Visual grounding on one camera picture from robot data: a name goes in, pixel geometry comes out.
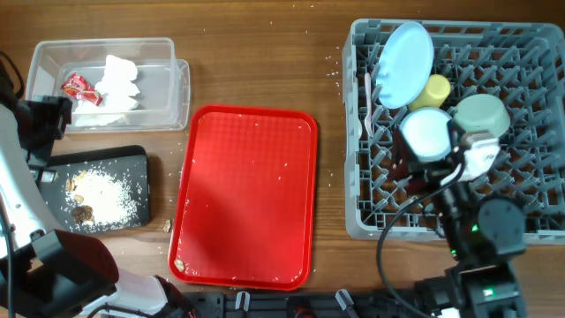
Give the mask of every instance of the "gray dish rack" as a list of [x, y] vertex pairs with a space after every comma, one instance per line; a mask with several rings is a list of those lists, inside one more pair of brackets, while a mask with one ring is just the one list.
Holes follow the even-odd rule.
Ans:
[[[366, 115], [363, 77], [378, 68], [391, 33], [407, 20], [359, 19], [342, 52], [343, 104], [347, 121], [345, 215], [355, 239], [373, 239], [408, 204], [405, 184], [388, 180], [392, 132], [408, 109], [388, 110], [373, 91], [373, 138]], [[502, 152], [487, 175], [474, 180], [480, 197], [502, 193], [525, 203], [529, 243], [565, 244], [565, 41], [550, 24], [419, 20], [435, 48], [433, 73], [446, 76], [452, 92], [442, 108], [453, 113], [463, 98], [501, 98], [511, 126], [501, 137]], [[407, 213], [389, 233], [392, 239], [439, 239], [426, 228], [428, 201]]]

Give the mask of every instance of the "red plastic tray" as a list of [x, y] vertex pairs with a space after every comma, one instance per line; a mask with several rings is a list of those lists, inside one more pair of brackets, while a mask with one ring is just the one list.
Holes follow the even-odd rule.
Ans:
[[173, 275], [191, 284], [301, 286], [310, 273], [317, 152], [318, 126], [304, 112], [198, 110], [170, 241]]

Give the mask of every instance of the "wooden surface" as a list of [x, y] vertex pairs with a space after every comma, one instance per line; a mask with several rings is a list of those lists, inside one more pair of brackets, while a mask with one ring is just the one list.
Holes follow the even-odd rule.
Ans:
[[[309, 112], [320, 124], [320, 154], [315, 272], [303, 291], [368, 291], [383, 287], [375, 266], [376, 243], [351, 239], [344, 219], [345, 121], [336, 83], [342, 81], [341, 47], [351, 23], [359, 18], [464, 19], [542, 21], [565, 27], [564, 12], [563, 1], [531, 0], [0, 0], [0, 49], [12, 56], [26, 78], [40, 41], [166, 36], [174, 41], [177, 58], [191, 66], [191, 113], [209, 103]], [[336, 71], [340, 73], [327, 76]], [[56, 144], [54, 154], [133, 144], [149, 153], [152, 222], [99, 237], [119, 267], [175, 281], [166, 265], [170, 235], [162, 226], [173, 218], [186, 137], [186, 132], [93, 134], [67, 136]], [[384, 257], [399, 287], [438, 276], [453, 265], [442, 243], [391, 241]], [[515, 261], [531, 316], [565, 316], [564, 263], [565, 246], [533, 246]], [[216, 290], [176, 285], [186, 292]]]

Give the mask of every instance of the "black tray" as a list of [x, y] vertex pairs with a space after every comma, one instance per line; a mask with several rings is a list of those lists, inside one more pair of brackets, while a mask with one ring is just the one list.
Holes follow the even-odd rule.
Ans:
[[[40, 183], [40, 193], [55, 218], [67, 231], [89, 234], [143, 226], [149, 222], [149, 165], [147, 162], [147, 153], [141, 146], [126, 146], [53, 156], [49, 159], [47, 167], [49, 170], [56, 170], [58, 178], [52, 183]], [[73, 175], [79, 175], [82, 170], [92, 168], [110, 174], [114, 173], [117, 178], [122, 177], [130, 181], [132, 186], [130, 195], [139, 205], [129, 221], [102, 225], [96, 223], [94, 225], [76, 224], [74, 222], [71, 215], [74, 206], [67, 204], [65, 200], [65, 183]]]

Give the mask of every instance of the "red snack package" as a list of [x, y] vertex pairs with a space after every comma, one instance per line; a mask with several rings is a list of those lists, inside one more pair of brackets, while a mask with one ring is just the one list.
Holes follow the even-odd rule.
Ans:
[[94, 87], [77, 73], [73, 73], [61, 86], [61, 89], [70, 97], [87, 100], [96, 106], [102, 101], [100, 93], [96, 92]]

